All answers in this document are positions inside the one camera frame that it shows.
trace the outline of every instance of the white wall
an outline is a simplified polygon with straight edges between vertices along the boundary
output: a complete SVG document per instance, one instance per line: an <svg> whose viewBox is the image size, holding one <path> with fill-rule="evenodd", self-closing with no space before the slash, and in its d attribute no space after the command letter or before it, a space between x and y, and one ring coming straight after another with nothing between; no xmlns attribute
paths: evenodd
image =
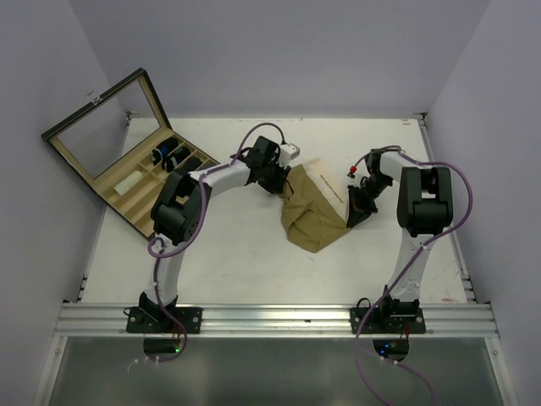
<svg viewBox="0 0 541 406"><path fill-rule="evenodd" d="M494 0L430 109L429 137L471 179L462 248L528 405L541 396L540 114L541 2Z"/></svg>
<svg viewBox="0 0 541 406"><path fill-rule="evenodd" d="M490 0L70 0L107 78L171 115L428 111Z"/></svg>
<svg viewBox="0 0 541 406"><path fill-rule="evenodd" d="M30 404L102 206L40 134L109 87L64 0L0 3L0 403Z"/></svg>

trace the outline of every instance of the folded cloth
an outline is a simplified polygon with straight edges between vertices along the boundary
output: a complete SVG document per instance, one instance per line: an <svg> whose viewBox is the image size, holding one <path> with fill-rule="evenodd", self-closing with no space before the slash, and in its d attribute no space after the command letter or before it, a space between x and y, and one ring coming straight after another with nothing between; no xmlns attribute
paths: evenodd
<svg viewBox="0 0 541 406"><path fill-rule="evenodd" d="M320 158L292 168L281 197L281 224L295 245L318 252L349 231L347 189Z"/></svg>

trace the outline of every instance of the brown fabric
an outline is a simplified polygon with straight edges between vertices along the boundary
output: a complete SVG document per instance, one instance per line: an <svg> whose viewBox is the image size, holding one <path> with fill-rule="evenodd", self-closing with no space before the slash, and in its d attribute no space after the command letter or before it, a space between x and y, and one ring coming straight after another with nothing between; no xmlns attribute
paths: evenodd
<svg viewBox="0 0 541 406"><path fill-rule="evenodd" d="M287 176L281 197L281 225L295 245L318 252L349 231L302 165Z"/></svg>

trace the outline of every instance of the tabletop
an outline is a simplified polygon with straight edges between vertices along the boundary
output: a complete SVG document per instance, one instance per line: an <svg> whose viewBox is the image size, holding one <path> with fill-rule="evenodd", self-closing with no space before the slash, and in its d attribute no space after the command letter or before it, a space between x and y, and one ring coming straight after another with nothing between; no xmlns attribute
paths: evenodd
<svg viewBox="0 0 541 406"><path fill-rule="evenodd" d="M427 159L414 119L362 118L174 118L173 129L220 162L234 153L257 123L271 121L287 142L301 149L296 165L320 157L346 187L346 174L371 148L401 145L409 156ZM151 121L133 118L124 150L148 135ZM279 140L272 128L258 134ZM366 174L366 168L358 170ZM184 256L178 303L186 304L354 304L376 300L394 271L402 231L396 220L398 184L376 201L379 212L318 253L287 241L281 199L257 184L212 199L199 237ZM153 259L145 238L115 211L105 210L88 265L86 303L136 303L150 280ZM439 240L421 283L421 303L466 303L449 237Z"/></svg>

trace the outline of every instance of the wooden box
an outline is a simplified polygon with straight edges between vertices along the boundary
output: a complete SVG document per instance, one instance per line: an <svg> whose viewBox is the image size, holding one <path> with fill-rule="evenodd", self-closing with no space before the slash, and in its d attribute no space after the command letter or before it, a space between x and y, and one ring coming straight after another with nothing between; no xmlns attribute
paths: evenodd
<svg viewBox="0 0 541 406"><path fill-rule="evenodd" d="M189 149L189 156L176 167L192 157L199 158L199 168L218 162L173 131L144 69L136 70L100 96L89 96L93 97L91 102L41 138L110 207L149 238L153 234L150 209L169 175L162 166L166 156L156 165L153 163L151 152L156 146L173 137L178 145L165 151L167 156L181 148ZM127 139L127 123L134 112L137 117L148 117L148 129ZM123 185L131 187L121 189L119 184L130 175L132 178Z"/></svg>

